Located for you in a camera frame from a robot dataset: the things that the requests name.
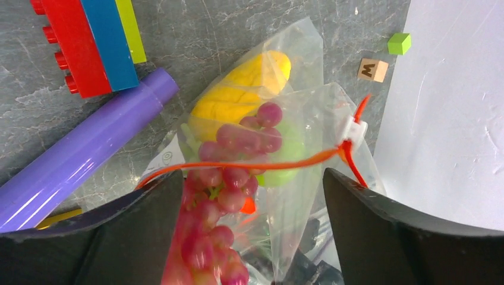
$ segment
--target bunch of grapes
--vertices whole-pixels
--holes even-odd
[[[282,120],[282,110],[274,103],[262,104],[256,116],[244,117],[240,125],[223,125],[216,141],[205,141],[199,149],[201,161],[267,161],[267,154],[282,146],[274,127]],[[231,249],[230,228],[217,225],[228,213],[243,208],[254,197],[263,170],[234,167],[193,169],[187,173],[182,206],[168,254],[162,285],[248,284],[248,271]]]

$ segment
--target red building block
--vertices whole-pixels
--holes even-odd
[[[49,43],[58,43],[55,53],[71,93],[82,98],[112,92],[98,48],[80,0],[30,0],[37,15],[46,15],[51,26],[42,28]]]

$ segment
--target gray marble surface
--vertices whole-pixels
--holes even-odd
[[[29,1],[4,0],[0,10],[0,184],[72,130],[113,95],[70,94],[41,28],[47,19]],[[402,31],[409,0],[133,0],[149,59],[139,76],[164,67],[181,87],[146,129],[110,159],[58,210],[85,210],[131,191],[186,106],[250,48],[310,17],[324,39],[325,80],[356,102],[374,94],[363,119],[374,149],[395,57],[388,38]],[[360,60],[390,63],[384,83],[358,80]]]

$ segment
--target yellow fruit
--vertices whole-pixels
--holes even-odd
[[[291,73],[282,52],[270,50],[234,68],[196,103],[188,124],[200,141],[215,140],[222,124],[238,124],[252,115],[263,100],[277,96]]]

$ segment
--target green cube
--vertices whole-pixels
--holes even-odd
[[[389,54],[404,55],[411,47],[411,35],[405,33],[395,33],[389,40]]]

